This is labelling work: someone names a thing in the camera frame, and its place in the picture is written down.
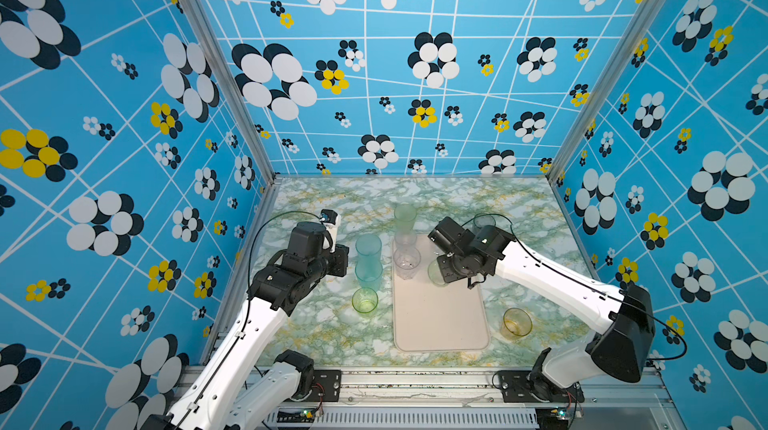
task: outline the marble table surface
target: marble table surface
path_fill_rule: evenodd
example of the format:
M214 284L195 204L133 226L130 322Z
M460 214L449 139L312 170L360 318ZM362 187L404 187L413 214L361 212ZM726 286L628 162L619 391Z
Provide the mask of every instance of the marble table surface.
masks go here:
M338 211L343 218L338 240L350 247L350 266L346 277L326 277L296 306L288 323L264 350L259 365L271 365L278 354L292 348L314 358L317 366L532 366L543 348L561 346L586 334L587 326L567 310L521 285L489 277L481 284L491 334L486 349L398 351L392 332L390 245L394 207L401 202L418 209L417 233L429 233L446 216L461 224L478 213L506 214L523 242L588 275L552 190L540 177L283 178L273 215L289 210L316 214L323 208ZM302 220L307 219L289 214L264 230L254 272L263 268L274 252L286 248L291 229ZM382 239L384 279L379 306L370 318L360 317L351 303L352 294L360 288L354 273L355 241L363 233L376 233ZM499 333L504 310L510 307L524 309L533 320L531 334L514 342Z

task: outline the blue wall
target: blue wall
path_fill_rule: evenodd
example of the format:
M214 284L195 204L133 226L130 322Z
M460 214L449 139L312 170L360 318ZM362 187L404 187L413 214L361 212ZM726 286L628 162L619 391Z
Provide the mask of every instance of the blue wall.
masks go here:
M668 0L558 179L602 280L684 332L658 366L688 428L768 426L767 10Z
M541 175L641 2L203 5L276 171Z
M201 357L263 182L183 9L0 0L0 428L132 428Z

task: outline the beige tray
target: beige tray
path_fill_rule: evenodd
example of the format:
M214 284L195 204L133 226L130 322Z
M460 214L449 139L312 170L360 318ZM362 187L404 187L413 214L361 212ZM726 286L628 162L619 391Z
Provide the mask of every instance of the beige tray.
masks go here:
M395 346L402 352L483 350L491 336L480 286L469 290L462 280L437 287L427 267L439 249L427 235L418 236L416 248L422 261L411 280L400 278L392 264Z

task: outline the black mounting plate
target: black mounting plate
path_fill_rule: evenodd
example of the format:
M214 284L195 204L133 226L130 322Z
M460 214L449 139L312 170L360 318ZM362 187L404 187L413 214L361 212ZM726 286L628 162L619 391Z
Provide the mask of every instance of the black mounting plate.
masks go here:
M541 402L528 389L528 380L526 377L529 370L499 370L496 372L498 380L494 378L493 385L502 391L504 403L538 403ZM552 403L568 403L569 396L576 398L577 402L584 402L584 392L581 392L581 386L576 382L572 386L562 390L559 394L552 396Z
M319 383L326 391L322 396L323 402L338 402L339 390L341 389L341 370L319 370L315 368L312 376L312 392L302 402L319 402L320 389L314 385ZM298 403L295 400L288 399L286 402Z

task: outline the green marble tabletop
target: green marble tabletop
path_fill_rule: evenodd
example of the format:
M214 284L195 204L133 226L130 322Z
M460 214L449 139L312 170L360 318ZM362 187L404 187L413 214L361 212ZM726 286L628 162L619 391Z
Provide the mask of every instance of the green marble tabletop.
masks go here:
M491 333L491 343L485 350L411 353L395 348L390 245L393 212L398 203L408 202L418 209L417 233L429 233L446 216L463 223L478 213L506 214L523 242L588 275L544 178L292 177L283 178L279 189L273 215L289 210L318 214L323 208L342 215L338 240L350 247L350 266L346 277L326 277L296 306L288 323L264 350L259 365L271 365L278 354L292 348L314 358L317 366L532 366L543 348L561 346L588 331L570 312L536 292L489 277L481 284ZM306 219L301 214L289 214L270 224L254 271L263 268L274 252L286 247L291 229L302 220ZM376 233L382 239L384 265L379 306L369 318L360 317L351 303L352 294L360 288L354 272L355 240L363 233ZM510 307L524 309L533 320L531 334L514 342L499 333L504 310Z

